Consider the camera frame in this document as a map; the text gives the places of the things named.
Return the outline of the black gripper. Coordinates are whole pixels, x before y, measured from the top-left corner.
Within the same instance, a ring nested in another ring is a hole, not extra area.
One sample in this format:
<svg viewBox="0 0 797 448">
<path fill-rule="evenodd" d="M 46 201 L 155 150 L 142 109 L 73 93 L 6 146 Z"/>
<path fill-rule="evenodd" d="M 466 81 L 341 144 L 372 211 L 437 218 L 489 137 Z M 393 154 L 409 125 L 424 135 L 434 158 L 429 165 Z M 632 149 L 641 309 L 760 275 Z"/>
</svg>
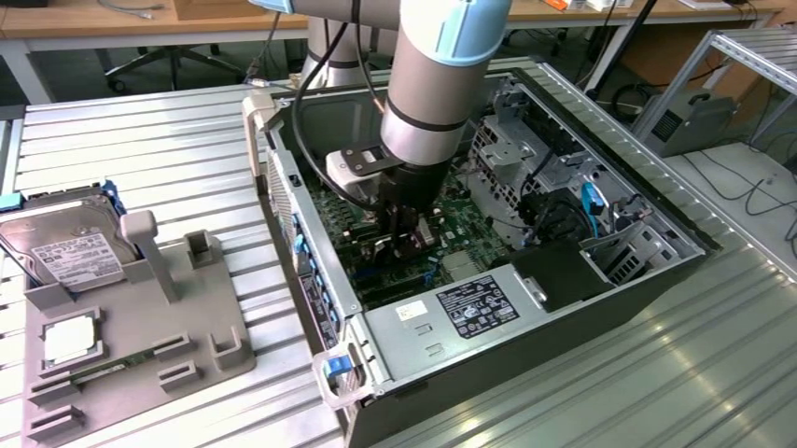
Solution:
<svg viewBox="0 0 797 448">
<path fill-rule="evenodd" d="M 448 161 L 434 165 L 404 163 L 382 171 L 378 213 L 384 215 L 394 208 L 426 213 L 440 196 L 449 171 Z"/>
</svg>

